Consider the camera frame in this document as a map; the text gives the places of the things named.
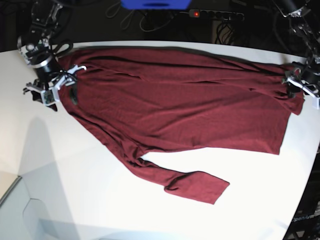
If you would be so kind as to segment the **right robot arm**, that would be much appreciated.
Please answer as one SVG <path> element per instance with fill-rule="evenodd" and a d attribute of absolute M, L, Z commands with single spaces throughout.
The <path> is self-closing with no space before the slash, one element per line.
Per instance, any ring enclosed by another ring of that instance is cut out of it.
<path fill-rule="evenodd" d="M 31 24 L 27 33 L 17 39 L 17 50 L 26 64 L 36 74 L 36 79 L 23 89 L 32 100 L 57 111 L 59 91 L 70 87 L 73 104 L 78 103 L 76 72 L 86 70 L 84 65 L 73 65 L 64 69 L 58 59 L 73 49 L 73 43 L 66 40 L 53 47 L 51 38 L 57 32 L 59 12 L 66 5 L 58 0 L 36 0 L 31 7 Z"/>

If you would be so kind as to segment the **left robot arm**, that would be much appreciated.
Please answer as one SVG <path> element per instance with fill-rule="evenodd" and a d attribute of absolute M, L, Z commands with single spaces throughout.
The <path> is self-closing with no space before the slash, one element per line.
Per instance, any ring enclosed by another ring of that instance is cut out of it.
<path fill-rule="evenodd" d="M 290 96 L 300 91 L 320 101 L 320 7 L 313 0 L 274 0 L 278 13 L 289 20 L 293 33 L 305 43 L 308 54 L 305 63 L 292 62 L 293 69 L 285 73 Z"/>

